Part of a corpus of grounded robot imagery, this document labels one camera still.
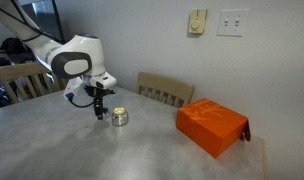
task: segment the wooden chair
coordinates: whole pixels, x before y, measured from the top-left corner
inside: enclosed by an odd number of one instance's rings
[[[65,80],[57,78],[38,62],[0,67],[0,82],[13,103],[59,91],[66,86]]]
[[[160,75],[139,72],[136,93],[179,108],[191,102],[194,86]]]

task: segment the small metal can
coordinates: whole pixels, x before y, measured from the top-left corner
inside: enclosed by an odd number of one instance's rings
[[[122,126],[128,123],[129,117],[128,112],[126,112],[125,108],[118,107],[115,108],[112,112],[112,124],[116,126]]]

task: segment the chair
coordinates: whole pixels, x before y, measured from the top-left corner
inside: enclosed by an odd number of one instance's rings
[[[66,86],[65,80],[57,78],[38,62],[0,67],[0,82],[13,103],[59,91]]]
[[[191,102],[194,86],[168,77],[139,72],[136,93],[179,108]]]

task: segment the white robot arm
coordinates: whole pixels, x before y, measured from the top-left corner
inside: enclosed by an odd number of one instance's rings
[[[70,79],[65,98],[75,96],[82,84],[108,89],[116,79],[106,72],[100,40],[76,35],[62,45],[42,32],[22,10],[17,0],[0,0],[0,23],[30,47],[37,60],[57,76]]]

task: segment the table surface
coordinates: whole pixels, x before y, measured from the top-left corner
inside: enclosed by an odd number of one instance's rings
[[[264,141],[237,141],[217,159],[175,127],[177,109],[119,87],[104,97],[129,123],[97,120],[56,92],[0,108],[0,179],[264,179]],[[81,92],[78,104],[92,101]]]

